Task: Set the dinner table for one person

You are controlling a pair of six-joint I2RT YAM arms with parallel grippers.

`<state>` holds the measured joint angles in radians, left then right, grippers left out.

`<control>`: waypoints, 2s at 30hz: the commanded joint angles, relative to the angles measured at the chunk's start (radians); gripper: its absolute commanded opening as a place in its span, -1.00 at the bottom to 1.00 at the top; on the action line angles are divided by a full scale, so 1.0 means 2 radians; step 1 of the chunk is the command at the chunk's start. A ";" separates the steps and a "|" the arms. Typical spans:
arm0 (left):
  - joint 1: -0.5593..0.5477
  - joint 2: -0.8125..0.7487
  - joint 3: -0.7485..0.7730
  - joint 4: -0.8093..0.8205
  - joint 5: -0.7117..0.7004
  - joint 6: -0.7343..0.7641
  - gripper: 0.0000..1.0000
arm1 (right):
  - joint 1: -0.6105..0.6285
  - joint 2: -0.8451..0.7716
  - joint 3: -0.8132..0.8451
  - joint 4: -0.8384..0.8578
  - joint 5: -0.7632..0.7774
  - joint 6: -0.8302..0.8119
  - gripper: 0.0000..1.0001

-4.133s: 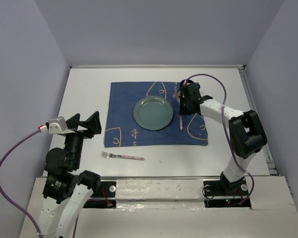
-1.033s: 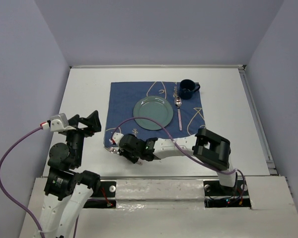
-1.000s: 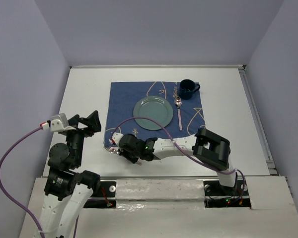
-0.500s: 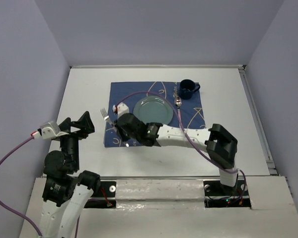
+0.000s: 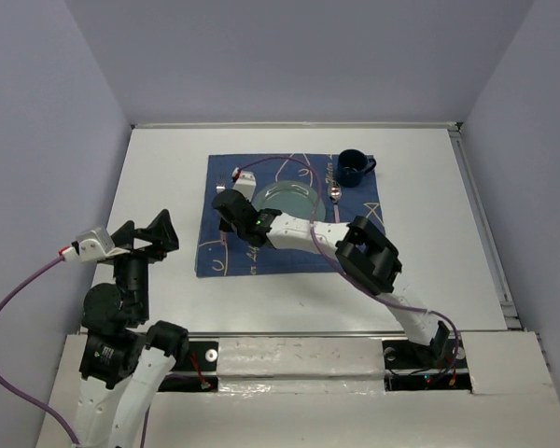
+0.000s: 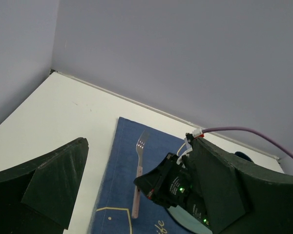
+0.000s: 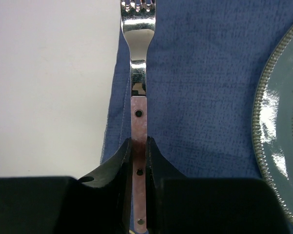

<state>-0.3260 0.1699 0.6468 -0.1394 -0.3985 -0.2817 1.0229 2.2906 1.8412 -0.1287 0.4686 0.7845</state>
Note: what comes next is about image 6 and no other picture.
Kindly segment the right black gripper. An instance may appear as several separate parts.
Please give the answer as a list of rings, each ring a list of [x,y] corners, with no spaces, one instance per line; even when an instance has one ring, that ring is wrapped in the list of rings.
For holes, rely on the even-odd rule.
[[[195,191],[189,170],[177,164],[177,159],[177,155],[168,153],[156,168],[137,177],[134,184],[153,203],[167,209],[179,206],[209,227],[203,195]]]

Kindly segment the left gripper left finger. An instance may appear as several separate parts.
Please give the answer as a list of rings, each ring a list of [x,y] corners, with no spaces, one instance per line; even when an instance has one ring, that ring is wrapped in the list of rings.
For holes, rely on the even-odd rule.
[[[83,177],[88,141],[0,171],[0,234],[62,234],[70,224]]]

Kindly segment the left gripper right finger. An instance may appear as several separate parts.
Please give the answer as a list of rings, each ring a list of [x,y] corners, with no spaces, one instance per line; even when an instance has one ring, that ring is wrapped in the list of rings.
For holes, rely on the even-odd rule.
[[[293,176],[251,163],[204,138],[186,159],[214,234],[293,234]]]

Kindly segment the teal ceramic plate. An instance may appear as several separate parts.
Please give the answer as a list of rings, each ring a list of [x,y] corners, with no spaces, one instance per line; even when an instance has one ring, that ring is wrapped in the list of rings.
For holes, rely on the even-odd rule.
[[[180,206],[171,206],[170,208],[166,209],[166,211],[181,227],[192,232],[193,234],[212,234],[211,230],[205,227],[197,219],[192,217]]]

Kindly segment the dark blue mug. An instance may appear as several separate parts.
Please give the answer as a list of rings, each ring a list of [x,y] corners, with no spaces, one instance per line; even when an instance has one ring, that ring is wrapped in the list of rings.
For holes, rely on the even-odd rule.
[[[235,152],[234,154],[235,154],[237,157],[239,157],[239,158],[242,158],[242,159],[244,159],[244,160],[246,160],[246,161],[249,161],[249,162],[251,162],[251,163],[254,163],[254,161],[253,161],[249,156],[247,156],[245,153],[243,153],[243,152],[237,151],[237,152]]]

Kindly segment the pink handled fork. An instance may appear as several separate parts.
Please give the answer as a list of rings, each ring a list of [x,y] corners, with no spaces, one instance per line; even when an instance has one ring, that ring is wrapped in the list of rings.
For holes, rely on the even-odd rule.
[[[140,177],[143,173],[143,152],[144,152],[144,147],[148,138],[149,138],[149,132],[144,130],[136,143],[136,153],[138,156],[138,166],[137,166],[136,177]],[[140,190],[137,186],[135,186],[132,211],[131,211],[131,217],[133,219],[138,218],[139,204],[140,204]]]

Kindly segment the blue cloth placemat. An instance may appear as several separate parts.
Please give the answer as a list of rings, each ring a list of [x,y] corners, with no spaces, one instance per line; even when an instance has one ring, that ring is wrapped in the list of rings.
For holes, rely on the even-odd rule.
[[[155,168],[167,153],[181,154],[184,140],[120,117],[111,154],[101,183],[90,234],[188,234],[164,209],[141,196],[139,216],[131,217],[134,179],[138,165],[136,143],[149,133],[143,153],[143,171]]]

